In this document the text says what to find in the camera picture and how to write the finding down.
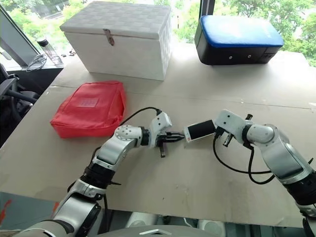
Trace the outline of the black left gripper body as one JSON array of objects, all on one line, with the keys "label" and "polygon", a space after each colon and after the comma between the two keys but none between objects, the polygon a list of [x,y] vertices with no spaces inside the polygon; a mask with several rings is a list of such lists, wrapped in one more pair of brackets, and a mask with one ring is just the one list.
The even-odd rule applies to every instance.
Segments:
[{"label": "black left gripper body", "polygon": [[163,135],[157,136],[157,147],[159,148],[161,158],[165,157],[164,144],[171,143],[172,141],[173,141],[173,133],[172,132],[166,132]]}]

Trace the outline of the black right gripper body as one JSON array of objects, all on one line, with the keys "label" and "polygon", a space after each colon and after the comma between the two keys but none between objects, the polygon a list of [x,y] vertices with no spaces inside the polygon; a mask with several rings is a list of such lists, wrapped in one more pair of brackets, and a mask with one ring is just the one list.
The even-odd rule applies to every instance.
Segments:
[{"label": "black right gripper body", "polygon": [[232,134],[230,132],[226,131],[225,129],[220,127],[220,133],[219,134],[215,134],[214,139],[215,140],[218,139],[224,133],[226,133],[226,138],[224,139],[223,146],[228,147],[228,145],[230,144],[230,142],[232,140]]}]

